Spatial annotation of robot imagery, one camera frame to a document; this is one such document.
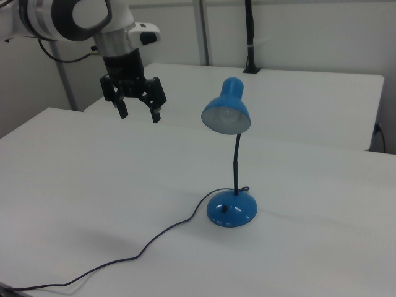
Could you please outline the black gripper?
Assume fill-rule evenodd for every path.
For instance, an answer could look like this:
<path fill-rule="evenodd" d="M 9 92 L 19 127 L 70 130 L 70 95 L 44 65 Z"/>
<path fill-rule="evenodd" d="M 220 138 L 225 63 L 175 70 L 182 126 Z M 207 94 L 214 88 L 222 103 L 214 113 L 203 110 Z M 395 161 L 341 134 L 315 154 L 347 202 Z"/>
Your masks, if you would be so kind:
<path fill-rule="evenodd" d="M 121 119 L 128 116 L 125 97 L 138 98 L 149 109 L 153 123 L 161 120 L 166 95 L 158 77 L 146 79 L 139 49 L 122 56 L 103 57 L 107 75 L 100 79 L 103 96 L 112 102 Z"/>

